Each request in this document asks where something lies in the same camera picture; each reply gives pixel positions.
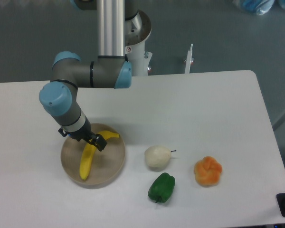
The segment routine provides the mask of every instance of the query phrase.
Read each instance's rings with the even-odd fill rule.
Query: toy fruit
[[[164,167],[171,158],[171,151],[161,145],[151,146],[145,152],[144,156],[148,166],[152,168]]]
[[[219,182],[222,166],[213,157],[204,157],[194,166],[195,180],[202,186],[211,186]]]
[[[162,173],[151,185],[148,196],[155,203],[165,203],[173,193],[175,178],[168,173]]]
[[[110,131],[100,131],[98,134],[102,135],[105,140],[108,140],[110,138],[119,138],[119,134]],[[86,143],[84,151],[82,152],[79,174],[83,180],[86,180],[90,173],[92,159],[96,149],[97,148],[95,146]]]

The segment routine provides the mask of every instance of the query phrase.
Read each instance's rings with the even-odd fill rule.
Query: bell pepper stem
[[[161,197],[159,196],[155,203],[158,203],[160,200],[161,200]]]

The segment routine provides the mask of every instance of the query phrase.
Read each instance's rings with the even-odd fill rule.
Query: gray floor
[[[0,82],[49,80],[53,59],[64,50],[96,60],[95,11],[75,10],[67,0],[0,2],[6,3],[0,5]],[[277,4],[263,16],[243,13],[229,0],[140,0],[140,9],[152,22],[146,49],[153,52],[153,75],[183,73],[194,43],[191,73],[252,70],[271,121],[285,108],[285,11]],[[285,124],[275,134],[285,164]]]

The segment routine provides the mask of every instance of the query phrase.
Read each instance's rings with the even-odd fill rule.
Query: blue joint cap
[[[61,82],[47,83],[39,93],[39,101],[52,116],[65,114],[72,105],[72,94]]]
[[[77,5],[76,3],[74,2],[74,0],[70,0],[72,6],[76,9],[76,10],[81,10]]]
[[[131,86],[132,82],[132,64],[130,62],[125,62],[119,76],[115,83],[114,89],[125,89]]]
[[[56,62],[58,62],[62,59],[65,59],[65,58],[74,58],[74,59],[77,59],[78,61],[81,61],[81,58],[79,57],[79,55],[72,53],[70,51],[63,51],[63,52],[60,52],[56,55],[56,57],[54,59],[53,66],[55,65]]]

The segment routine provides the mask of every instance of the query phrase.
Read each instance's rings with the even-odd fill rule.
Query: silver metal pole
[[[97,0],[98,54],[124,56],[124,0]]]

